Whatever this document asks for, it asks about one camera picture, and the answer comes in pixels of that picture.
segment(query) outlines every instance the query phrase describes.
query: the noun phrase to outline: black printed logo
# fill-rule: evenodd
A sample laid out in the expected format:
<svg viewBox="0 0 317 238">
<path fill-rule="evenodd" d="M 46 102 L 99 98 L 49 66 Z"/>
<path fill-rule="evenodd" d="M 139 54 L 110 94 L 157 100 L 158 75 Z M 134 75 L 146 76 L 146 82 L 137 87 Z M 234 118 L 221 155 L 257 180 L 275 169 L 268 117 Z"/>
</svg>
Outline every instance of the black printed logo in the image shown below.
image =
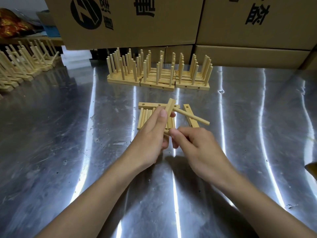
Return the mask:
<svg viewBox="0 0 317 238">
<path fill-rule="evenodd" d="M 96 29 L 102 22 L 101 10 L 94 0 L 72 0 L 70 11 L 83 28 Z"/>
</svg>

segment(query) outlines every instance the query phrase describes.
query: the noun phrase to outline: forearm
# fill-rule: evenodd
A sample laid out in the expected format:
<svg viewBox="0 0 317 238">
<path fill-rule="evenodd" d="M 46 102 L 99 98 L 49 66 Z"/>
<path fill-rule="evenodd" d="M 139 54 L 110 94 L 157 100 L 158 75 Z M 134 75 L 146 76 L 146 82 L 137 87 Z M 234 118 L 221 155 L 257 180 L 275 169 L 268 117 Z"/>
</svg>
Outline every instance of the forearm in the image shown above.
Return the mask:
<svg viewBox="0 0 317 238">
<path fill-rule="evenodd" d="M 128 158 L 119 158 L 37 237 L 97 237 L 113 206 L 138 172 Z"/>
<path fill-rule="evenodd" d="M 314 237 L 315 232 L 257 190 L 240 174 L 220 190 L 236 205 L 259 237 Z"/>
</svg>

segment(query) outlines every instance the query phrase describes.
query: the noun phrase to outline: metal work surface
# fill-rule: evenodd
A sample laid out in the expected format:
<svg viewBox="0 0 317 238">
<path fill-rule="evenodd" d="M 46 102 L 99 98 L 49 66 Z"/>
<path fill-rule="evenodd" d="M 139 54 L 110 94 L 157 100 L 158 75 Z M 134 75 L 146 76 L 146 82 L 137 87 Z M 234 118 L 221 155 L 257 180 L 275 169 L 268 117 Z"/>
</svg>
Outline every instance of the metal work surface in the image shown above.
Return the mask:
<svg viewBox="0 0 317 238">
<path fill-rule="evenodd" d="M 33 237 L 127 148 L 138 102 L 189 103 L 233 165 L 317 231 L 314 73 L 215 67 L 210 91 L 108 84 L 107 68 L 55 68 L 0 101 L 0 236 Z M 176 127 L 188 125 L 180 114 Z M 256 237 L 170 144 L 118 200 L 99 237 Z"/>
</svg>

